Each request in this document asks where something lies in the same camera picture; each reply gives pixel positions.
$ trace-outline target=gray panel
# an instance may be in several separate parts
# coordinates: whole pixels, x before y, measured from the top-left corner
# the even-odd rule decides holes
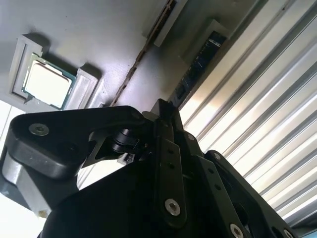
[[[317,3],[269,0],[181,116],[294,226],[317,212],[316,104]]]

